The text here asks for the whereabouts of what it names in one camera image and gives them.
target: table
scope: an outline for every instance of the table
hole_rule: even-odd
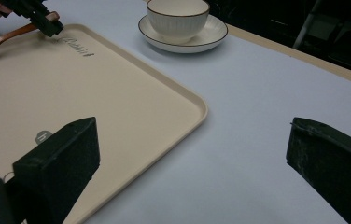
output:
[[[230,26],[191,55],[150,46],[139,0],[48,1],[200,94],[204,124],[86,223],[345,223],[286,164],[290,122],[314,119],[351,136],[351,72]],[[0,34],[24,25],[10,16]]]

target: logo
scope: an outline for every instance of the logo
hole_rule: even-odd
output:
[[[81,54],[83,57],[90,57],[94,55],[94,53],[89,52],[85,47],[78,43],[77,39],[73,37],[62,37],[57,41],[67,44],[69,47],[71,47],[71,49]]]
[[[35,141],[39,145],[39,144],[45,142],[45,140],[47,140],[51,136],[52,136],[51,132],[49,132],[49,131],[41,131],[41,132],[39,132],[36,135]]]

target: tray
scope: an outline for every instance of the tray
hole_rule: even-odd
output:
[[[97,118],[101,165],[65,223],[89,217],[206,115],[198,95],[82,25],[0,47],[0,177],[39,132]]]

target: white cup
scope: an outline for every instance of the white cup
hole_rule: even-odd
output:
[[[183,44],[205,26],[210,6],[203,0],[150,0],[147,15],[152,28],[169,44]]]

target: cup rim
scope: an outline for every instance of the cup rim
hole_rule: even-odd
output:
[[[158,11],[155,11],[153,10],[152,8],[149,7],[149,3],[151,2],[152,0],[148,0],[147,2],[147,9],[151,12],[154,12],[154,13],[157,13],[159,15],[163,15],[163,16],[168,16],[168,17],[195,17],[195,16],[200,16],[200,15],[203,15],[203,14],[206,14],[210,11],[210,4],[208,4],[205,0],[201,0],[203,2],[205,2],[208,6],[207,10],[202,12],[202,13],[197,13],[197,14],[191,14],[191,15],[187,15],[187,16],[178,16],[178,15],[171,15],[171,14],[164,14],[164,13],[160,13]]]

